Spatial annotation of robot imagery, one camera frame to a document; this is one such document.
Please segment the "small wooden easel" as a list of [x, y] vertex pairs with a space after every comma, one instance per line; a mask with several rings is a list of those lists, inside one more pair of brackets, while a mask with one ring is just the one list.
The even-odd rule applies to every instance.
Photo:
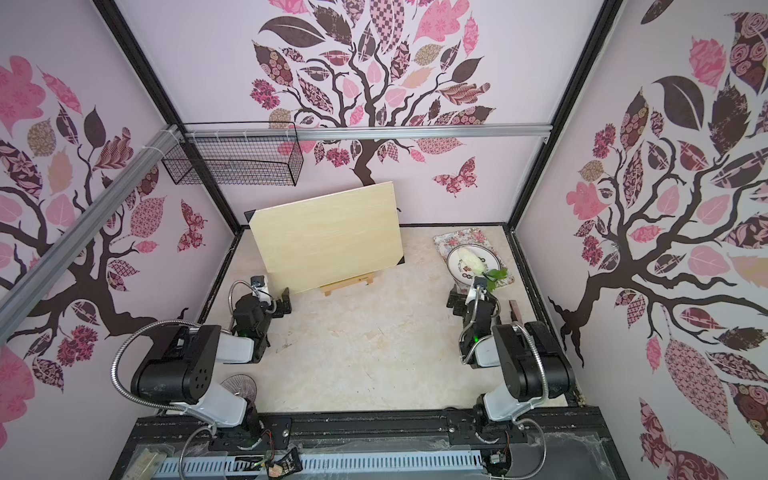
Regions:
[[365, 285], [371, 285], [374, 282], [374, 279], [375, 279], [375, 273], [369, 272], [369, 273], [351, 277], [342, 281], [323, 285], [320, 287], [320, 290], [326, 297], [329, 297], [333, 292], [337, 290], [354, 286], [360, 283], [364, 283]]

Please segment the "left aluminium rail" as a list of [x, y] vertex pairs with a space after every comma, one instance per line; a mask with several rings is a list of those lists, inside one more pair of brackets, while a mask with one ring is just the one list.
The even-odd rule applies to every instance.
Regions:
[[98, 233], [130, 192], [140, 183], [182, 134], [175, 125], [166, 125], [141, 148], [114, 182], [85, 209], [64, 234], [42, 256], [32, 271], [22, 277], [1, 299], [1, 342], [6, 343], [33, 308], [48, 293], [59, 277]]

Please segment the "floral rectangular tray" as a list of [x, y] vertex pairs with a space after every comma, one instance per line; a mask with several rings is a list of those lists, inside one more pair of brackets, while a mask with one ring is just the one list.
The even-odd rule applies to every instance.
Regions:
[[466, 292], [474, 279], [474, 271], [464, 262], [460, 251], [466, 250], [474, 254], [483, 264], [485, 271], [507, 269], [487, 236], [479, 228], [441, 234], [435, 236], [433, 242], [460, 292]]

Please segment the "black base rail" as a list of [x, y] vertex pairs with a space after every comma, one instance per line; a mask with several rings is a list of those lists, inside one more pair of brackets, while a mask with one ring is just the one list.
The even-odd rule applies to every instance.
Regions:
[[251, 450], [236, 448], [232, 433], [212, 438], [202, 422], [186, 416], [162, 415], [136, 421], [111, 473], [123, 479], [143, 453], [153, 455], [154, 475], [170, 458], [179, 461], [208, 456], [258, 456], [290, 474], [301, 470], [305, 453], [474, 450], [481, 454], [485, 479], [529, 476], [533, 479], [625, 479], [628, 474], [596, 407], [545, 407], [516, 422], [489, 422], [478, 428], [473, 410], [268, 413], [260, 418], [265, 431]]

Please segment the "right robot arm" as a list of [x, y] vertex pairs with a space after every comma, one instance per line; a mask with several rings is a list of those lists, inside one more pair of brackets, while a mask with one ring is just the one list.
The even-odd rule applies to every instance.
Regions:
[[502, 383], [479, 396], [473, 423], [514, 422], [549, 399], [568, 395], [575, 374], [547, 324], [522, 322], [514, 310], [501, 321], [498, 299], [483, 286], [448, 294], [446, 307], [462, 320], [460, 360], [473, 369], [500, 368]]

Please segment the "aluminium rail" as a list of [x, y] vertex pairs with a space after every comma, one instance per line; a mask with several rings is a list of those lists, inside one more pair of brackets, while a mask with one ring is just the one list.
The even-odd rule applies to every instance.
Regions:
[[377, 139], [422, 139], [422, 138], [485, 138], [485, 137], [536, 137], [547, 138], [553, 127], [549, 124], [488, 124], [488, 125], [438, 125], [419, 127], [341, 127], [341, 128], [288, 128], [209, 129], [192, 130], [186, 126], [185, 138], [202, 140], [213, 138], [223, 140], [236, 138], [256, 140], [263, 137], [285, 138], [298, 141], [321, 140], [377, 140]]
[[130, 192], [140, 183], [182, 134], [175, 125], [166, 125], [141, 148], [114, 182], [85, 209], [64, 234], [42, 256], [32, 271], [22, 277], [1, 299], [1, 342], [6, 343], [33, 308], [48, 293], [59, 277], [98, 233]]

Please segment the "toy white radish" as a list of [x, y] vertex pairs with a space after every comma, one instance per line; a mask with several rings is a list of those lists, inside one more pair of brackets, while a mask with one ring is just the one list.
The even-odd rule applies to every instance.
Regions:
[[482, 250], [478, 254], [471, 248], [464, 246], [457, 250], [457, 255], [464, 273], [471, 274], [472, 277], [485, 276], [488, 279], [487, 289], [489, 292], [511, 282], [508, 269], [490, 251]]

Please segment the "white round plate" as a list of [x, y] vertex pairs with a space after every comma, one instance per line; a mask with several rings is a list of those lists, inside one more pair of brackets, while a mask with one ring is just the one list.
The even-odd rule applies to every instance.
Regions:
[[502, 269], [497, 255], [489, 248], [477, 244], [453, 248], [447, 255], [446, 265], [459, 287], [471, 287], [476, 276]]

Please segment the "light wooden drawing board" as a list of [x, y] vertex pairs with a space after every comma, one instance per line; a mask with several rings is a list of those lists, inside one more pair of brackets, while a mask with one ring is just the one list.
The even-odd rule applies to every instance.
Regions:
[[404, 257], [391, 182], [257, 210], [249, 227], [279, 290], [313, 290]]

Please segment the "back aluminium rail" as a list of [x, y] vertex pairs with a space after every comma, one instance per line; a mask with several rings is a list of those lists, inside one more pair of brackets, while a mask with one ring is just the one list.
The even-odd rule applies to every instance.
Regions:
[[202, 140], [213, 138], [223, 140], [236, 138], [256, 140], [263, 137], [285, 138], [298, 141], [321, 140], [377, 140], [377, 139], [422, 139], [422, 138], [485, 138], [485, 137], [536, 137], [547, 138], [553, 127], [549, 124], [488, 124], [488, 125], [438, 125], [419, 127], [341, 127], [341, 128], [288, 128], [209, 129], [192, 130], [186, 126], [185, 138]]

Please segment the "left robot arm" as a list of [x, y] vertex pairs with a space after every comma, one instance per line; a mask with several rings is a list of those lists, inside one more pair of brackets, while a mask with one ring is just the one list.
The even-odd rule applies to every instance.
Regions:
[[[217, 428], [260, 427], [253, 387], [230, 390], [213, 380], [222, 364], [257, 364], [270, 346], [271, 321], [292, 312], [290, 290], [275, 297], [265, 286], [249, 287], [238, 301], [229, 299], [233, 326], [194, 325], [183, 320], [158, 321], [132, 334], [118, 349], [110, 368], [116, 391], [150, 408], [192, 415]], [[120, 362], [128, 347], [145, 333], [153, 345], [137, 367], [129, 386], [119, 377]]]

